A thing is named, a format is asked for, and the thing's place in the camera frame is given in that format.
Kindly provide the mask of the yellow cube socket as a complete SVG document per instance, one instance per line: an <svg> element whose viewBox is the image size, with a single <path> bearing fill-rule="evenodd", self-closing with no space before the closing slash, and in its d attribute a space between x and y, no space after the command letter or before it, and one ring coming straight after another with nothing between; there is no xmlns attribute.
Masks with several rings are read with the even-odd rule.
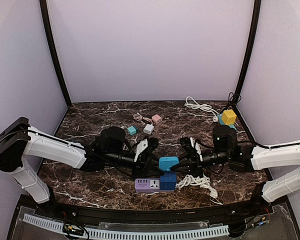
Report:
<svg viewBox="0 0 300 240"><path fill-rule="evenodd" d="M228 109L222 113L221 119L225 125L229 126L235 123L237 115L232 109Z"/></svg>

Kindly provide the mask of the purple power strip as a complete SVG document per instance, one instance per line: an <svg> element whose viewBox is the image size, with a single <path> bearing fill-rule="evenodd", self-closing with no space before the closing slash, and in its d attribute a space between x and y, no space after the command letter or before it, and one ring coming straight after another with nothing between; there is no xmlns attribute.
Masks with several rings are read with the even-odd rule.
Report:
<svg viewBox="0 0 300 240"><path fill-rule="evenodd" d="M155 193L160 191L159 178L137 178L134 182L137 193Z"/></svg>

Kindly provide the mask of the dark blue cube socket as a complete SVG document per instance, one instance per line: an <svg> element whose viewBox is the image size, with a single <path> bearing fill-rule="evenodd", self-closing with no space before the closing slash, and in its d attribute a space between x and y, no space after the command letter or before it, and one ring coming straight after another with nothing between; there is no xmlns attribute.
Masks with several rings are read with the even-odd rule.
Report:
<svg viewBox="0 0 300 240"><path fill-rule="evenodd" d="M175 172L166 172L160 177L160 190L174 191L177 184L177 175Z"/></svg>

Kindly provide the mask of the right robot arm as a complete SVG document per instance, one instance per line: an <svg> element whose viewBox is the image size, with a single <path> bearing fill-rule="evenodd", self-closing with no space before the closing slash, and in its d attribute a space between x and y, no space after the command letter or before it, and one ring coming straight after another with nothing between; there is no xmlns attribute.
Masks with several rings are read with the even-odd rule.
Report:
<svg viewBox="0 0 300 240"><path fill-rule="evenodd" d="M277 179L258 184L251 201L269 204L290 193L300 190L300 140L277 145L262 145L255 141L238 141L236 130L218 125L212 130L213 146L201 152L198 139L183 137L179 140L184 154L171 171L187 168L192 176L202 174L203 169L227 163L238 173L251 173L263 169L297 166L297 169Z"/></svg>

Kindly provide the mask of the blue adapter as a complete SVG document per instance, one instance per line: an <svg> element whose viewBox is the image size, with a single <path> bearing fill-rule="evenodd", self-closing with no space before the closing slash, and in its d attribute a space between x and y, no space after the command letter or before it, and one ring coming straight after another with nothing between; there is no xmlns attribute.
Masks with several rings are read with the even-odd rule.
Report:
<svg viewBox="0 0 300 240"><path fill-rule="evenodd" d="M179 163L179 158L177 156L164 156L160 157L158 160L158 167L164 172L170 172L171 167Z"/></svg>

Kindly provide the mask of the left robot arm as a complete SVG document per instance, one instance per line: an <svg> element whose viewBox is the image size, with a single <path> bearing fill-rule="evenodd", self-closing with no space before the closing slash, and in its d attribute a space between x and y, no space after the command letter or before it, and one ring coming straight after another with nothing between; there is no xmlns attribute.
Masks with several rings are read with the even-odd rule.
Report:
<svg viewBox="0 0 300 240"><path fill-rule="evenodd" d="M44 183L27 162L27 156L44 158L83 172L95 172L106 165L118 170L131 169L130 178L164 175L153 151L157 138L145 137L130 145L126 132L117 126L101 131L91 144L80 144L51 136L20 117L0 134L0 171L8 173L38 204L54 201L53 190Z"/></svg>

